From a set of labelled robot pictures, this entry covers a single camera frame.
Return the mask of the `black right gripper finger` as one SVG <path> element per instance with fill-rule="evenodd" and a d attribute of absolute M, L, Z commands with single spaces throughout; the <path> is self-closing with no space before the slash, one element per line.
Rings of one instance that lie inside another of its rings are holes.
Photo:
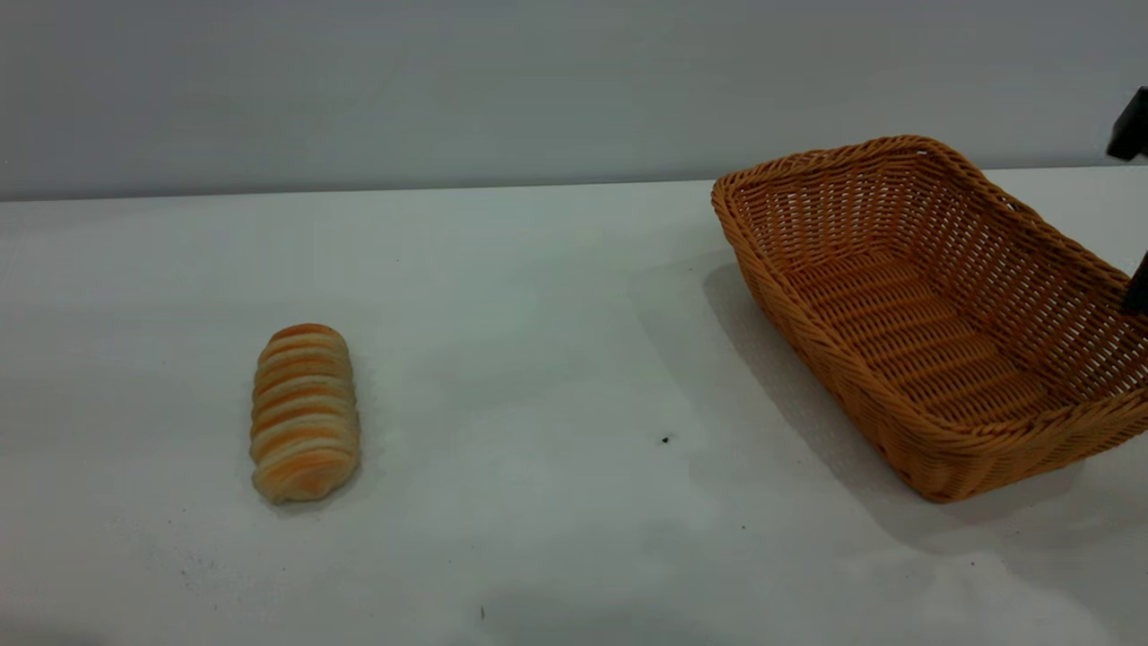
<path fill-rule="evenodd" d="M 1148 310 L 1148 252 L 1140 260 L 1122 301 L 1123 316 L 1147 316 Z"/>
<path fill-rule="evenodd" d="M 1147 158 L 1147 86 L 1137 89 L 1114 123 L 1107 143 L 1109 158 L 1123 162 Z"/>

